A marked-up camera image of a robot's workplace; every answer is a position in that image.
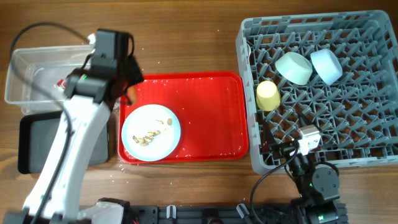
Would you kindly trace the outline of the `yellow cup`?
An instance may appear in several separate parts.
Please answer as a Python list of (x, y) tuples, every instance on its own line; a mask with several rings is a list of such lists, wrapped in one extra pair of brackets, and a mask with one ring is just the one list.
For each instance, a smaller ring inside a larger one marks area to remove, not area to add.
[(259, 109), (272, 111), (280, 105), (280, 94), (272, 81), (261, 82), (256, 89), (256, 103)]

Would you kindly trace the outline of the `orange carrot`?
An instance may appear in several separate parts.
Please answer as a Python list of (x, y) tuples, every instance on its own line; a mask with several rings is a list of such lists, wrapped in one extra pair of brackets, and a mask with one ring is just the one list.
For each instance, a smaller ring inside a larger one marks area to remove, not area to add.
[(126, 96), (131, 105), (134, 105), (137, 103), (137, 93), (136, 93), (135, 86), (130, 86), (127, 89)]

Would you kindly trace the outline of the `white plastic spoon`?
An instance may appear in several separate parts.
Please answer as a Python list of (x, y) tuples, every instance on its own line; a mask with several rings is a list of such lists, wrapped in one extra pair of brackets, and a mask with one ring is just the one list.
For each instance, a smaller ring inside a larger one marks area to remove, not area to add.
[(251, 55), (251, 46), (249, 44), (246, 44), (246, 50), (248, 52), (246, 58), (249, 60), (250, 55)]

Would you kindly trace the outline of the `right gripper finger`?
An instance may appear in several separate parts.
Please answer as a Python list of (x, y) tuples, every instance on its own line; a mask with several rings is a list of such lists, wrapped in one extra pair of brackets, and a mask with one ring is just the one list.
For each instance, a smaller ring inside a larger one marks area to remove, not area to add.
[(314, 122), (309, 120), (302, 112), (298, 112), (297, 115), (301, 127), (314, 125), (317, 129), (319, 129), (319, 127)]
[(262, 138), (262, 152), (272, 152), (275, 146), (275, 139), (271, 133), (268, 122), (262, 122), (263, 138)]

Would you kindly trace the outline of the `light blue bowl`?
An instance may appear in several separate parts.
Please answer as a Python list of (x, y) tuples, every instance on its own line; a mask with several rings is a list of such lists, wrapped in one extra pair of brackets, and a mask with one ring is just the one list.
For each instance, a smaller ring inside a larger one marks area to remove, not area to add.
[(332, 85), (343, 74), (343, 69), (338, 58), (329, 49), (322, 49), (311, 53), (310, 59), (318, 76), (326, 85)]

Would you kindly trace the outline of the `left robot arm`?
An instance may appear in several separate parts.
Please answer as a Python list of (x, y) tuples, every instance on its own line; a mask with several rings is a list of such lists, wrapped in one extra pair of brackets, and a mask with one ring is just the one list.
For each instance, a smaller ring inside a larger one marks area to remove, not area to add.
[(21, 212), (9, 211), (5, 223), (129, 223), (130, 204), (102, 198), (80, 210), (80, 192), (100, 132), (120, 96), (136, 102), (134, 85), (143, 82), (128, 32), (99, 29), (89, 69), (67, 76), (60, 124), (44, 168)]

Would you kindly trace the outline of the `green bowl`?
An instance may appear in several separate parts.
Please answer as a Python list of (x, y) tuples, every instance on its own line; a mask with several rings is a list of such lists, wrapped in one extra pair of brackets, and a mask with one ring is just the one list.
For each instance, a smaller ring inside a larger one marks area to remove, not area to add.
[(312, 75), (312, 64), (302, 55), (287, 52), (275, 62), (276, 70), (296, 85), (306, 85)]

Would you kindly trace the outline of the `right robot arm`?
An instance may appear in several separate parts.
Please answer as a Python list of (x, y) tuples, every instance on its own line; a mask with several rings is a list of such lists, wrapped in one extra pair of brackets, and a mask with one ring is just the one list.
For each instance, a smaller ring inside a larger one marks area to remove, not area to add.
[(322, 205), (340, 197), (339, 170), (329, 162), (313, 161), (310, 151), (320, 145), (321, 129), (302, 113), (298, 114), (299, 137), (277, 143), (267, 122), (262, 123), (263, 135), (260, 153), (266, 152), (284, 159), (280, 168), (289, 170), (298, 192), (307, 204)]

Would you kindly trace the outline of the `light blue plate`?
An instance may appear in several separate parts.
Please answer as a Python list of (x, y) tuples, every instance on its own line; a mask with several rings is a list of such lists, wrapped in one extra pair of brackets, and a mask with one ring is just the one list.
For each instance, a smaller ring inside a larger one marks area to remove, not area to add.
[(162, 105), (144, 105), (127, 116), (121, 141), (135, 159), (154, 162), (169, 156), (177, 147), (182, 129), (177, 116)]

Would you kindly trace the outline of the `red snack wrapper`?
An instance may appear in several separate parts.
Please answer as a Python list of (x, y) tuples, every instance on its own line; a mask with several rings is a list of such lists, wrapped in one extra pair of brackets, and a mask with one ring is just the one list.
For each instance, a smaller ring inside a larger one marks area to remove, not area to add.
[(60, 81), (57, 82), (57, 86), (59, 89), (64, 90), (66, 88), (66, 81), (61, 79)]

